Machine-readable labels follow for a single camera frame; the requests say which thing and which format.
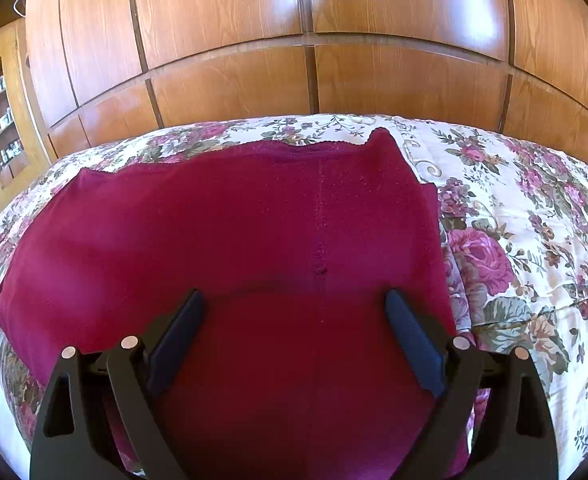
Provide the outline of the dark red knit sweater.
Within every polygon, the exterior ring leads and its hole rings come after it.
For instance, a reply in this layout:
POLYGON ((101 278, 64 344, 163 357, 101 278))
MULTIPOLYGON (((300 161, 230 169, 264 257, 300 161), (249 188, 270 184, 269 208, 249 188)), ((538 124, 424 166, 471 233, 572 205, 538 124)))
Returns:
POLYGON ((434 405, 385 315, 397 288, 455 325, 434 185, 384 129, 362 145, 260 141, 85 169, 22 235, 0 326, 38 382, 194 289, 206 313, 154 401, 195 479, 386 479, 434 405))

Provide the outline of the floral bedspread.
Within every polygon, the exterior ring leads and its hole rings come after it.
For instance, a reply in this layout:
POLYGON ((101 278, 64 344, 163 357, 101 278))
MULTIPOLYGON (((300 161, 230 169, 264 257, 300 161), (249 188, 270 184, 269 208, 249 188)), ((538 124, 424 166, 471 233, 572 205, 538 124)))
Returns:
POLYGON ((0 283, 38 212, 81 169, 179 162, 260 140, 364 143, 385 128, 435 185, 456 328, 479 347, 528 349, 548 399, 562 478, 588 466, 588 164, 475 127, 390 115, 200 122, 86 148, 55 162, 0 214, 0 283))

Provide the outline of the wooden corner shelf cabinet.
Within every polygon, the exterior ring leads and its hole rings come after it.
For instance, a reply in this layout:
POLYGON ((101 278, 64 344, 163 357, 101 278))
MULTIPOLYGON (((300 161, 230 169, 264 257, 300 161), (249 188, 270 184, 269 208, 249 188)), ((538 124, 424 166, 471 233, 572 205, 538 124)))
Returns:
POLYGON ((0 212, 55 159, 27 59, 20 18, 0 28, 0 212))

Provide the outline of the wooden wardrobe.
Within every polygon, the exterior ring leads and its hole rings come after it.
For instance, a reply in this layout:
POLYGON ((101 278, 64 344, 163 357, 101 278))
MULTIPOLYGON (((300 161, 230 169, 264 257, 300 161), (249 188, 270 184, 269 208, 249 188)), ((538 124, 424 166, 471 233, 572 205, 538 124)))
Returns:
POLYGON ((268 115, 427 118, 588 162, 584 0, 26 0, 56 155, 268 115))

